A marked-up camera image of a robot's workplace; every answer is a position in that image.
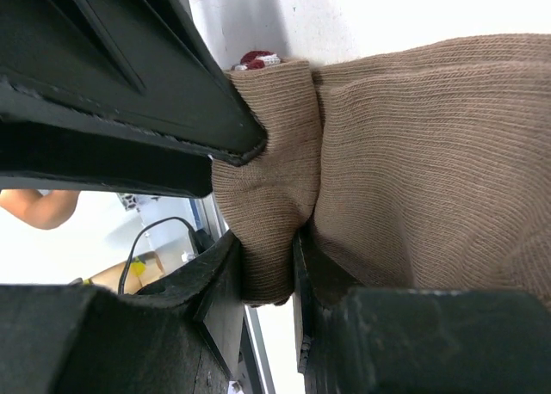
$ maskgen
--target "fabric fold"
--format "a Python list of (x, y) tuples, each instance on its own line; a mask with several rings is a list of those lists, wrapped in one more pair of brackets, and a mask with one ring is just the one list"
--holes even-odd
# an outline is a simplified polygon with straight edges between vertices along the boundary
[(366, 286), (519, 289), (551, 308), (550, 60), (551, 35), (500, 34), (232, 72), (269, 135), (247, 166), (214, 164), (245, 300), (292, 292), (315, 205), (320, 248)]
[(214, 194), (245, 247), (245, 302), (277, 303), (294, 290), (291, 243), (312, 215), (318, 197), (318, 103), (304, 60), (231, 71), (229, 77), (265, 126), (268, 145), (260, 157), (241, 168), (214, 161)]

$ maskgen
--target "person's arm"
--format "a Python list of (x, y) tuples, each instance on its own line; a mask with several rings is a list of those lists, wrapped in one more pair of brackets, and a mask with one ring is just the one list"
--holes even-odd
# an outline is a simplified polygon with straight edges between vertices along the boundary
[(49, 230), (72, 216), (79, 194), (70, 190), (53, 190), (43, 196), (34, 189), (3, 189), (0, 206), (34, 228)]

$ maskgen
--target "black plastic part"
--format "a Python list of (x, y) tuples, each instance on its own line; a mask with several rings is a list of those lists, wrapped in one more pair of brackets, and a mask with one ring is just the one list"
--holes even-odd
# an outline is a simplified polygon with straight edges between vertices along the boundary
[(308, 228), (294, 260), (307, 394), (551, 392), (551, 316), (528, 294), (358, 286)]
[(235, 165), (265, 146), (178, 0), (0, 0), (0, 9), (4, 120)]
[(251, 334), (249, 333), (247, 324), (243, 321), (241, 349), (239, 350), (238, 373), (236, 377), (241, 391), (244, 394), (265, 394), (260, 382), (260, 375), (252, 347)]
[(208, 248), (214, 245), (214, 240), (204, 229), (200, 229), (195, 233), (195, 236), (198, 240), (199, 249), (198, 253), (206, 251)]
[[(0, 392), (226, 394), (215, 347), (192, 317), (204, 295), (239, 270), (240, 257), (229, 232), (140, 295), (117, 297), (95, 286), (0, 286)], [(226, 338), (239, 342), (243, 306), (225, 306), (235, 311), (220, 315), (241, 315), (238, 327), (226, 329)], [(226, 354), (237, 362), (238, 344)]]
[(245, 308), (241, 302), (241, 271), (233, 264), (202, 298), (194, 315), (199, 332), (229, 379), (235, 379)]
[(201, 198), (208, 157), (37, 123), (0, 122), (0, 187)]

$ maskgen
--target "brown knit fabric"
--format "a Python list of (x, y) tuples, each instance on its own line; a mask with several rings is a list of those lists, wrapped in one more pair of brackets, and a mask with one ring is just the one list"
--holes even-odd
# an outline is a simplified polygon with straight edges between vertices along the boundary
[[(270, 71), (280, 76), (261, 74)], [(250, 74), (235, 83), (251, 104), (242, 91)], [(551, 36), (448, 40), (327, 66), (313, 77), (325, 121), (313, 218), (323, 251), (367, 286), (523, 289), (551, 307)], [(284, 89), (310, 94), (308, 86), (305, 80)], [(281, 102), (270, 94), (277, 88), (256, 93), (263, 108)], [(295, 120), (275, 109), (267, 121), (253, 110), (270, 143), (268, 121)], [(234, 183), (254, 180), (255, 189), (243, 198), (226, 185), (233, 194), (220, 204), (233, 229), (237, 218), (254, 226), (236, 233), (245, 246), (257, 241), (245, 280), (258, 302), (291, 290), (282, 283), (290, 270), (283, 249), (304, 221), (290, 217), (303, 202), (282, 193), (296, 192), (292, 186), (302, 181), (284, 173), (318, 169), (319, 145), (297, 143), (292, 128), (284, 132), (278, 144), (286, 139), (295, 149), (278, 157), (266, 151), (238, 175), (231, 169)], [(268, 169), (262, 163), (271, 158)], [(278, 171), (260, 182), (250, 175), (257, 167)], [(304, 217), (311, 202), (303, 209)]]
[(232, 71), (229, 77), (266, 127), (268, 146), (242, 168), (214, 161), (214, 194), (245, 247), (245, 302), (279, 302), (293, 292), (293, 236), (312, 215), (318, 197), (316, 93), (306, 61)]

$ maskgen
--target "black cable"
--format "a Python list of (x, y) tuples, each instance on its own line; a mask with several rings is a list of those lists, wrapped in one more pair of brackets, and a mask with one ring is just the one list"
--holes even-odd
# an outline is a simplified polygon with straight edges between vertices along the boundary
[(178, 216), (170, 216), (169, 218), (160, 219), (157, 222), (153, 222), (152, 224), (146, 226), (144, 229), (142, 229), (139, 232), (138, 236), (134, 239), (134, 243), (132, 244), (132, 248), (130, 249), (130, 255), (128, 255), (127, 263), (125, 263), (124, 269), (122, 269), (121, 278), (119, 279), (119, 295), (122, 295), (124, 293), (124, 285), (127, 281), (128, 271), (130, 270), (130, 265), (132, 264), (132, 259), (134, 258), (134, 251), (136, 250), (136, 245), (138, 244), (139, 239), (144, 233), (149, 231), (151, 228), (154, 228), (157, 225), (161, 225), (164, 222), (168, 222), (169, 220), (179, 220), (184, 225), (186, 225), (190, 234), (189, 239), (191, 240), (192, 245), (194, 246), (194, 249), (198, 249), (197, 245), (199, 245), (200, 241), (199, 241), (199, 238), (197, 237), (197, 232), (195, 232), (195, 229), (193, 228), (191, 223), (184, 218), (180, 218)]

